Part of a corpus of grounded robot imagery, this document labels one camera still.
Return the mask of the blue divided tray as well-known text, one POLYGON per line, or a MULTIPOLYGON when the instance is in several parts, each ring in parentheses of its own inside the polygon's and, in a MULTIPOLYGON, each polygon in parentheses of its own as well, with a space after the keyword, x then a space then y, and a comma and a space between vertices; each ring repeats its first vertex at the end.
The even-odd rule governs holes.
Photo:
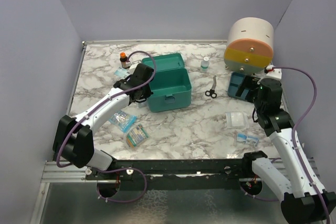
POLYGON ((254 77, 254 89, 253 90, 251 91, 245 90, 241 96, 236 96, 235 94, 238 89, 238 86, 241 84, 245 76, 249 76, 249 75, 238 73, 238 72, 233 72, 230 77, 227 94, 231 98, 253 103, 254 95, 256 94, 257 89, 258 89, 258 81, 260 80, 259 78, 252 76, 254 77))

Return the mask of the brown orange-capped medicine bottle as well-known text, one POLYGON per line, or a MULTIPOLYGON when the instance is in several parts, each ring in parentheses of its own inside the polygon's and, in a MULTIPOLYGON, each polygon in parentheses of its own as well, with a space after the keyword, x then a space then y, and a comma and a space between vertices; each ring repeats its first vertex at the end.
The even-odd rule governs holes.
POLYGON ((121 62, 121 67, 124 69, 127 69, 131 66, 131 62, 129 61, 125 52, 120 53, 120 62, 121 62))

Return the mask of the teal medicine kit box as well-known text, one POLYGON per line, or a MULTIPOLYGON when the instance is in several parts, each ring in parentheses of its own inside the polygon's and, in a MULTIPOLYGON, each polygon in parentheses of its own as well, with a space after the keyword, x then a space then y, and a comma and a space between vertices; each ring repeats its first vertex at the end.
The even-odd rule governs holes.
POLYGON ((180 53, 155 56, 156 74, 147 99, 151 112, 186 108, 191 104, 192 85, 180 53))

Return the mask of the clear white-capped bottle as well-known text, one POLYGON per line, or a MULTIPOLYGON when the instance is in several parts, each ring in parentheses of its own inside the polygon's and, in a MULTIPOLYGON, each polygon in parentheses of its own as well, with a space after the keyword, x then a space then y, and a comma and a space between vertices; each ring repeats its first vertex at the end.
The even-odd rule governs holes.
POLYGON ((206 72, 209 67, 209 57, 204 57, 201 62, 201 71, 206 72))

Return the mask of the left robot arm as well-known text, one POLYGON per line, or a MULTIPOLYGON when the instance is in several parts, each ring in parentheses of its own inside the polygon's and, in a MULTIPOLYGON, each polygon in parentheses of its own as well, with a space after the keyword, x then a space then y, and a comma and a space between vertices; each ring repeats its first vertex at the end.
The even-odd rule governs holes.
POLYGON ((140 63, 133 74, 117 81, 95 105, 74 117, 63 116, 53 143, 57 166, 87 166, 97 169, 104 179, 112 178, 116 172, 113 157, 96 149, 93 137, 114 113, 153 94, 149 83, 154 75, 155 68, 140 63))

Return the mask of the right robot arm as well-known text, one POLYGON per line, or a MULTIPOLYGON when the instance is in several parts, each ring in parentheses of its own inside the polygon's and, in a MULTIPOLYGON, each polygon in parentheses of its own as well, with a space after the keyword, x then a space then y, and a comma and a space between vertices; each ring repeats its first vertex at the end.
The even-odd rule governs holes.
POLYGON ((257 123, 270 138, 287 171, 284 176, 262 152, 244 154, 241 171, 246 177, 257 175, 280 202, 287 223, 330 223, 335 208, 335 193, 328 192, 316 176, 296 134, 294 122, 281 108, 281 82, 272 78, 245 76, 236 96, 246 92, 246 100, 254 104, 257 123))

